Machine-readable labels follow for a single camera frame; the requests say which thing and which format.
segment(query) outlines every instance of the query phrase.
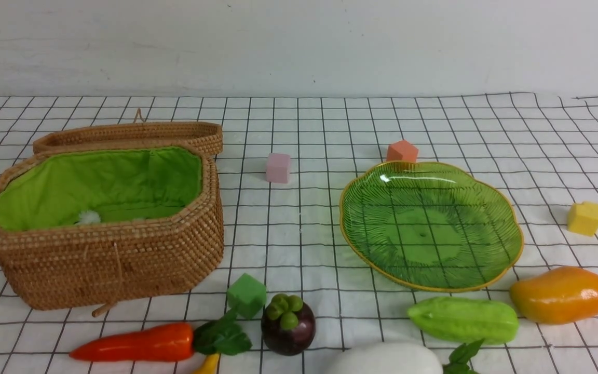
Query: yellow cube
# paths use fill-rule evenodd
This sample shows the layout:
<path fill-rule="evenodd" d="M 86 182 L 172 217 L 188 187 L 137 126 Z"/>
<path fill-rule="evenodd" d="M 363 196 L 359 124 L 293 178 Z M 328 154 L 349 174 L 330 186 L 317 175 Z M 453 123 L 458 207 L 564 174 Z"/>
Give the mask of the yellow cube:
<path fill-rule="evenodd" d="M 594 236 L 598 229 L 598 204 L 584 201 L 574 203 L 567 215 L 567 230 L 576 234 Z"/>

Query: orange cube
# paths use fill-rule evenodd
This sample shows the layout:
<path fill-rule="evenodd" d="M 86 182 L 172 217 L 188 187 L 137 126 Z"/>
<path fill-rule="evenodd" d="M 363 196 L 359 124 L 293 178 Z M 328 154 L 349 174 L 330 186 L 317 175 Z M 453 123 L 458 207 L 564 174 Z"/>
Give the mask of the orange cube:
<path fill-rule="evenodd" d="M 393 143 L 387 149 L 387 161 L 407 161 L 415 163 L 419 156 L 419 149 L 407 140 Z"/>

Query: basket handle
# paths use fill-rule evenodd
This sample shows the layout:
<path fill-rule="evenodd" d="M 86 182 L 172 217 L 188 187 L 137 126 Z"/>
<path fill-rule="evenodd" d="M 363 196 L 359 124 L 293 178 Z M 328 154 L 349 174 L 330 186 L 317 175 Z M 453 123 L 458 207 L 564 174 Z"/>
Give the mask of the basket handle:
<path fill-rule="evenodd" d="M 133 118 L 133 123 L 137 123 L 138 119 L 140 121 L 142 121 L 142 123 L 145 123 L 147 121 L 142 116 L 142 109 L 141 108 L 138 108 L 138 110 L 135 112 L 135 117 Z"/>
<path fill-rule="evenodd" d="M 121 287 L 123 286 L 123 282 L 124 282 L 124 275 L 123 272 L 121 271 L 121 258 L 119 258 L 119 251 L 117 249 L 117 244 L 116 242 L 112 244 L 112 248 L 114 248 L 114 256 L 116 256 L 116 260 L 117 260 L 117 272 L 119 275 L 119 289 L 116 293 L 116 295 L 118 296 L 121 293 Z M 87 254 L 87 249 L 88 247 L 85 248 L 85 258 L 86 258 L 86 254 Z M 96 318 L 99 315 L 106 313 L 108 310 L 111 310 L 115 305 L 117 305 L 118 301 L 110 301 L 107 304 L 104 304 L 98 308 L 96 308 L 93 312 L 92 312 L 92 317 Z"/>

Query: grid tablecloth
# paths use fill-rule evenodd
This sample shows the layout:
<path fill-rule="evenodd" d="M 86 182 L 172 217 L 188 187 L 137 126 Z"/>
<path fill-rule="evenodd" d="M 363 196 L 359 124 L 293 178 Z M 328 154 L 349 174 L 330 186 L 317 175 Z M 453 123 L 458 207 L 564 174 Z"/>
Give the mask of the grid tablecloth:
<path fill-rule="evenodd" d="M 598 97 L 561 99 L 508 93 L 465 97 L 377 99 L 195 97 L 0 97 L 0 173 L 31 156 L 31 142 L 57 130 L 148 121 L 221 123 L 216 158 L 225 213 L 225 259 L 191 292 L 93 308 L 38 312 L 15 296 L 0 270 L 0 372 L 190 372 L 178 364 L 72 362 L 67 353 L 99 336 L 186 319 L 201 324 L 225 310 L 225 291 L 244 272 L 270 293 L 300 293 L 318 318 L 308 351 L 280 357 L 264 348 L 259 320 L 242 322 L 253 350 L 223 357 L 220 374 L 321 374 L 341 350 L 375 341 L 415 339 L 446 359 L 455 344 L 422 334 L 405 316 L 412 292 L 368 268 L 346 245 L 338 201 L 342 188 L 383 160 L 405 138 L 422 161 L 453 164 L 500 189 L 513 203 L 525 249 L 506 276 L 460 296 L 509 302 L 519 279 L 557 265 L 598 274 L 598 234 L 564 227 L 573 202 L 598 202 Z M 264 181 L 270 152 L 292 156 L 287 185 Z M 598 372 L 598 317 L 562 326 L 521 319 L 515 340 L 483 348 L 481 374 Z"/>

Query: wicker basket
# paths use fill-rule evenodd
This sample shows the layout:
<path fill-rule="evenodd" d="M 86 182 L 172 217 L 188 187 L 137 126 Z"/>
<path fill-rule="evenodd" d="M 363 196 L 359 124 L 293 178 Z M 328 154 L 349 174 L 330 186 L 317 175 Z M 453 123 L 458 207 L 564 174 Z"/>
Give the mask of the wicker basket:
<path fill-rule="evenodd" d="M 195 147 L 204 154 L 219 154 L 223 151 L 223 128 L 206 122 L 156 122 L 137 123 L 142 118 L 140 109 L 133 123 L 101 125 L 74 128 L 53 132 L 33 143 L 34 153 L 64 149 L 80 151 L 83 145 L 93 143 L 129 143 L 143 139 L 175 140 Z"/>
<path fill-rule="evenodd" d="M 12 289 L 36 310 L 104 304 L 182 293 L 195 287 L 223 259 L 223 208 L 216 165 L 181 140 L 91 144 L 90 151 L 179 146 L 202 161 L 202 192 L 168 218 L 5 231 L 0 266 Z M 62 149 L 41 152 L 0 176 L 0 194 L 22 173 Z"/>

